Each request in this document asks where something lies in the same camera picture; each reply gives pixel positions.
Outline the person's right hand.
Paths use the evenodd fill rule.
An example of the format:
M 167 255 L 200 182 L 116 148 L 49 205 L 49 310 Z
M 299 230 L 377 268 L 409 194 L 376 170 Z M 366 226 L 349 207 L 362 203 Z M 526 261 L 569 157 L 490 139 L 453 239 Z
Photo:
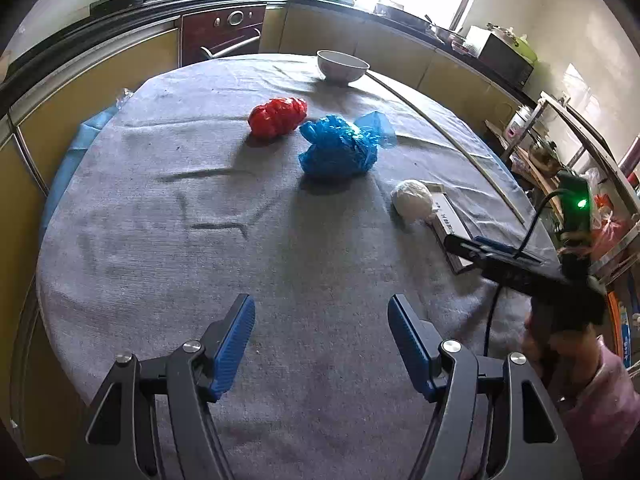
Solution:
M 522 352 L 552 398 L 576 399 L 601 365 L 600 342 L 596 328 L 588 324 L 583 330 L 549 333 L 540 315 L 530 312 L 525 321 Z

